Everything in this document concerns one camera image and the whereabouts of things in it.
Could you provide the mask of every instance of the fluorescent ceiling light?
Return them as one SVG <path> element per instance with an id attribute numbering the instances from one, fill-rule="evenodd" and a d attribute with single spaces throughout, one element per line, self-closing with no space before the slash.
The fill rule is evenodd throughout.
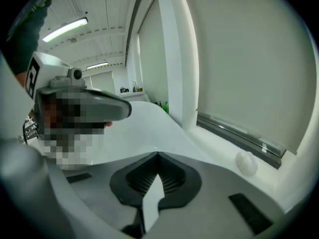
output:
<path id="1" fill-rule="evenodd" d="M 106 66 L 106 65 L 108 65 L 108 62 L 97 64 L 97 65 L 93 65 L 93 66 L 88 66 L 87 69 L 92 69 L 92 68 L 96 68 L 96 67 L 99 67 L 99 66 Z"/>
<path id="2" fill-rule="evenodd" d="M 46 37 L 44 37 L 42 40 L 45 42 L 49 42 L 49 41 L 53 40 L 54 38 L 58 37 L 59 35 L 62 35 L 64 33 L 66 33 L 67 31 L 75 29 L 79 26 L 86 25 L 87 23 L 88 23 L 87 18 L 77 19 L 76 21 L 73 21 L 73 22 L 53 31 L 52 33 L 50 33 Z"/>

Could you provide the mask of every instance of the cable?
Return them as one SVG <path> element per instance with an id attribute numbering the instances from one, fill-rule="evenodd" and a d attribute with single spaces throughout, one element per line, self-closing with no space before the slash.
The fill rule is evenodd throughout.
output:
<path id="1" fill-rule="evenodd" d="M 22 126 L 23 139 L 24 139 L 25 145 L 28 145 L 28 142 L 27 142 L 27 140 L 26 140 L 26 135 L 25 135 L 25 122 L 23 123 L 23 126 Z"/>

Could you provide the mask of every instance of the dark green sleeve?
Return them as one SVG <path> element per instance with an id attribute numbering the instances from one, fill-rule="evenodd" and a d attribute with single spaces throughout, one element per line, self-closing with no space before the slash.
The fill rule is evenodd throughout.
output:
<path id="1" fill-rule="evenodd" d="M 51 0 L 47 0 L 43 7 L 28 15 L 3 47 L 3 54 L 14 74 L 28 70 L 32 55 L 38 48 L 39 33 L 50 5 Z"/>

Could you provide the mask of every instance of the person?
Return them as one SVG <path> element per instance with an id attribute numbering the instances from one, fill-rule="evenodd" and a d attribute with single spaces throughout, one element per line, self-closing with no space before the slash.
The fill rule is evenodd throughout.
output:
<path id="1" fill-rule="evenodd" d="M 47 10 L 51 5 L 51 0 L 43 0 L 19 23 L 10 39 L 3 47 L 3 54 L 18 82 L 24 87 L 27 70 L 34 51 L 38 48 L 40 30 L 47 17 Z M 56 127 L 58 117 L 61 116 L 59 110 L 54 105 L 54 101 L 44 105 L 44 118 Z M 111 126 L 112 122 L 104 123 L 104 127 Z"/>

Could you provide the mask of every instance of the ceiling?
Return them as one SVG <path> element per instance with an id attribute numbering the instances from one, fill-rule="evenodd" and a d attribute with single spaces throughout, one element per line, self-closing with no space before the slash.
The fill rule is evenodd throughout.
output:
<path id="1" fill-rule="evenodd" d="M 106 61 L 109 66 L 124 64 L 129 6 L 130 0 L 52 0 L 40 32 L 38 51 L 57 56 L 82 71 Z M 82 17 L 88 18 L 87 25 L 48 43 L 42 40 L 63 24 Z"/>

